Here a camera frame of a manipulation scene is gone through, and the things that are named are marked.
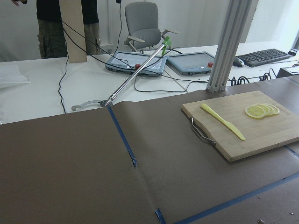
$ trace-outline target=black keyboard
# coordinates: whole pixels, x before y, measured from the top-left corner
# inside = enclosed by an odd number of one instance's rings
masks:
[[[291,57],[291,55],[280,50],[267,49],[237,57],[244,61],[245,65],[249,67],[256,67],[258,65],[284,60]]]

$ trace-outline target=aluminum frame post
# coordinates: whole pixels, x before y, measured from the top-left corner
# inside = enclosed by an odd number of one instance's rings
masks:
[[[252,0],[230,0],[206,90],[224,91]]]

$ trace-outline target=computer mouse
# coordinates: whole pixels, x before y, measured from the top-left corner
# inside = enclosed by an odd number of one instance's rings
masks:
[[[243,67],[244,66],[244,61],[242,61],[240,58],[238,57],[235,57],[234,58],[234,63],[233,63],[233,66],[236,66],[236,67]]]

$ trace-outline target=blue tape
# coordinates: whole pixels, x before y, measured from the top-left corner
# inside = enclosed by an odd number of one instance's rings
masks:
[[[299,158],[299,155],[294,152],[290,147],[288,147],[287,145],[284,146],[287,150],[289,150],[293,155],[297,156]]]
[[[115,124],[115,126],[116,126],[116,128],[118,130],[118,133],[120,134],[121,139],[122,139],[123,143],[125,144],[125,147],[126,147],[127,151],[129,152],[129,155],[130,155],[130,157],[132,159],[133,165],[134,165],[134,167],[136,167],[137,166],[137,160],[136,160],[136,158],[134,156],[134,153],[133,153],[133,151],[132,151],[132,149],[131,149],[131,147],[130,147],[130,145],[129,145],[126,137],[125,137],[125,134],[122,131],[121,126],[118,123],[117,118],[116,118],[115,114],[113,113],[111,107],[108,107],[108,110],[109,110],[110,115],[112,117],[112,120],[114,121],[114,124]]]
[[[230,201],[224,202],[224,203],[219,204],[219,205],[217,205],[215,207],[207,209],[207,210],[205,210],[203,212],[200,212],[200,213],[198,213],[196,215],[193,215],[191,217],[188,217],[186,219],[178,221],[175,224],[189,224],[189,223],[194,222],[194,221],[196,221],[198,219],[201,219],[203,217],[209,216],[209,215],[211,215],[211,214],[213,214],[215,212],[218,212],[220,210],[226,209],[226,208],[228,208],[228,207],[230,207],[230,206],[232,206],[234,204],[240,203],[240,202],[245,201],[245,200],[247,200],[247,199],[249,199],[251,197],[259,195],[259,194],[261,194],[261,193],[263,193],[265,191],[271,190],[271,189],[273,189],[275,187],[278,187],[278,186],[280,186],[282,184],[285,184],[285,183],[287,183],[289,181],[292,181],[292,180],[294,180],[294,179],[296,179],[298,177],[299,177],[299,172],[295,173],[295,174],[292,174],[292,175],[290,175],[290,176],[288,176],[286,178],[283,178],[283,179],[281,179],[279,181],[276,181],[274,183],[268,184],[268,185],[266,185],[264,187],[261,187],[261,188],[259,188],[257,190],[251,191],[251,192],[249,192],[249,193],[247,193],[245,195],[239,196],[239,197],[234,198],[234,199],[232,199]]]
[[[158,219],[160,220],[160,224],[166,224],[162,212],[159,208],[155,211],[155,214],[158,216]]]

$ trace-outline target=wooden cutting board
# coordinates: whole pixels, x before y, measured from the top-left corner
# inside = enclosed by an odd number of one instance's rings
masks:
[[[234,124],[244,135],[240,140],[220,121],[203,110],[210,106],[223,119]],[[253,119],[244,109],[255,103],[269,103],[280,109],[280,114]],[[239,160],[299,140],[299,117],[260,91],[183,104],[182,110],[205,134],[216,141],[215,147],[228,161]]]

